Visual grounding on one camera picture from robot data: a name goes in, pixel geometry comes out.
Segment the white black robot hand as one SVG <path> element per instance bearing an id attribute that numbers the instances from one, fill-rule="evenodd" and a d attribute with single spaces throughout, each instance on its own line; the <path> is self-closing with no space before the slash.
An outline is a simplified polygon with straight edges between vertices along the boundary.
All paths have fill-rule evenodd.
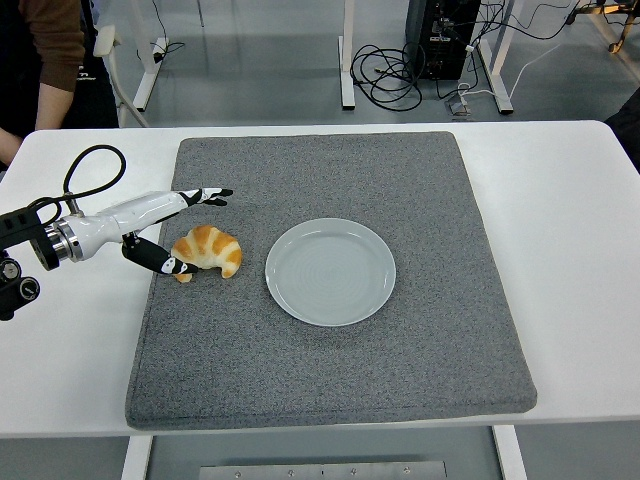
<path id="1" fill-rule="evenodd" d="M 68 216 L 58 223 L 58 228 L 68 242 L 68 257 L 74 262 L 93 257 L 107 243 L 119 243 L 125 258 L 153 272 L 195 273 L 195 265 L 177 259 L 138 233 L 197 204 L 224 206 L 232 194 L 231 189 L 225 188 L 152 192 L 93 216 Z"/>

